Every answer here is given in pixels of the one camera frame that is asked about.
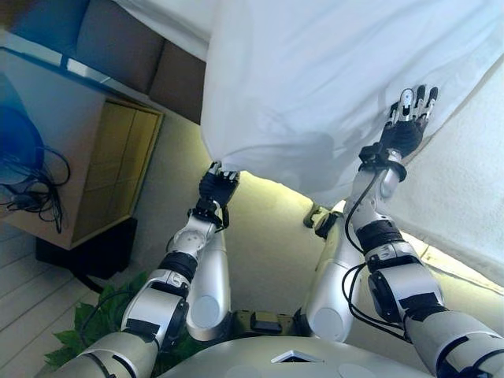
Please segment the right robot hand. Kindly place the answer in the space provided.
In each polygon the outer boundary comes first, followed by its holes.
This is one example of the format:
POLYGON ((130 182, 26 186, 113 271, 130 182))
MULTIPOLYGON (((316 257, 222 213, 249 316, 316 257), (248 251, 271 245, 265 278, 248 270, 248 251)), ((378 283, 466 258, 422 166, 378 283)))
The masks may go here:
POLYGON ((439 88, 432 87, 425 97, 425 85, 420 85, 415 91, 412 88, 402 91, 389 110, 380 137, 385 149, 397 150, 402 158, 406 158, 420 146, 438 93, 439 88))

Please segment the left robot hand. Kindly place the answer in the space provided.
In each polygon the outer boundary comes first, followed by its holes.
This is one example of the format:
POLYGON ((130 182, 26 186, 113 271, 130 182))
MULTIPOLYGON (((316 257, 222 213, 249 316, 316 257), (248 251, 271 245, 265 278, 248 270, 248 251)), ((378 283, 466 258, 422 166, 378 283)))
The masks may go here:
POLYGON ((224 171, 219 161, 213 161, 200 180, 200 198, 217 202, 223 209, 234 195, 239 179, 240 172, 224 171))

